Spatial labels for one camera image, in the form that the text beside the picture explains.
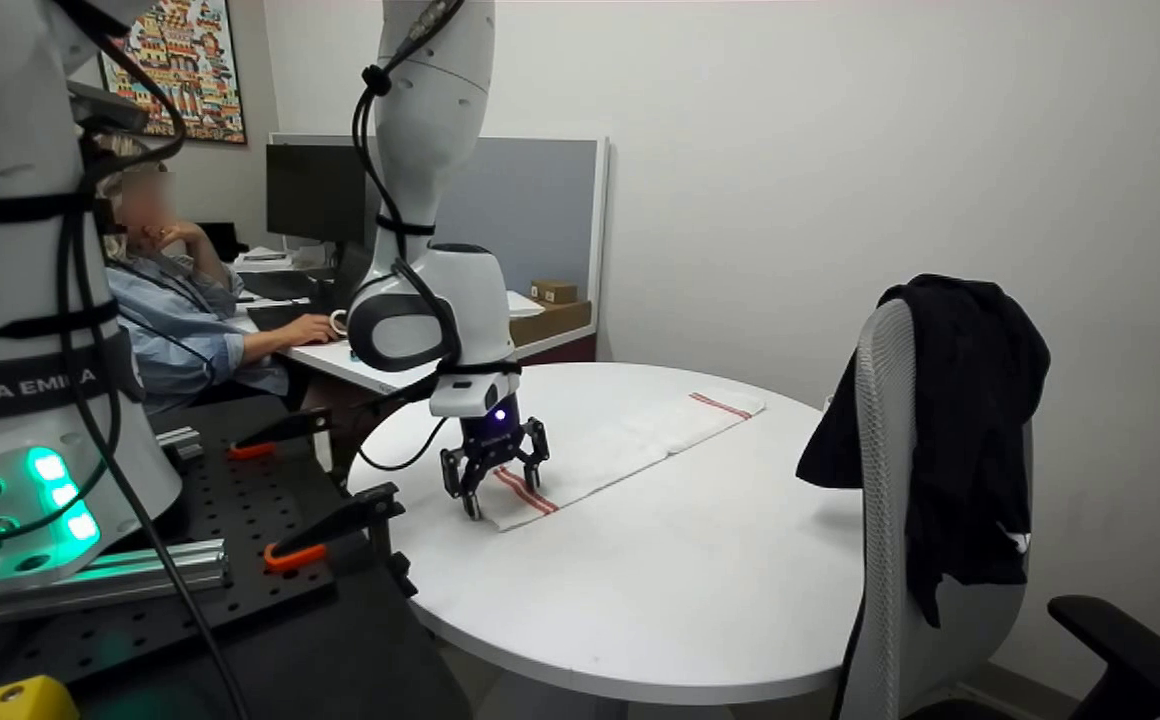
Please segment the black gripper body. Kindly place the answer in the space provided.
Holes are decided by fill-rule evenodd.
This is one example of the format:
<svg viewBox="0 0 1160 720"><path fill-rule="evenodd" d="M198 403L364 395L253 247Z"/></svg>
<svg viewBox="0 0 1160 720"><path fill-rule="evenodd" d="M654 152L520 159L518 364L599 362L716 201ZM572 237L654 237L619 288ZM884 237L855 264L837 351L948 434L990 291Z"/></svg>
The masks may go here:
<svg viewBox="0 0 1160 720"><path fill-rule="evenodd" d="M488 417L462 426L466 440L439 453L443 489L479 483L494 469L537 457L550 462L550 434L537 417L520 417L518 400L499 400Z"/></svg>

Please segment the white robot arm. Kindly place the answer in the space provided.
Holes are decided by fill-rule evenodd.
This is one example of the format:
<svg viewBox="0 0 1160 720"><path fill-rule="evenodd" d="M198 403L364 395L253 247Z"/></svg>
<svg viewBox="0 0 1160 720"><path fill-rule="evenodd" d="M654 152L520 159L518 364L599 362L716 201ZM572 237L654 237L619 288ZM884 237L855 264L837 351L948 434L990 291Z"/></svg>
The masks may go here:
<svg viewBox="0 0 1160 720"><path fill-rule="evenodd" d="M107 291L73 70L149 0L0 0L0 589L91 566L180 498L136 400L136 362ZM507 288L494 251L443 245L450 181L483 125L495 0L383 0L364 70L364 177L379 193L348 348L416 371L416 395L472 429L518 429Z"/></svg>

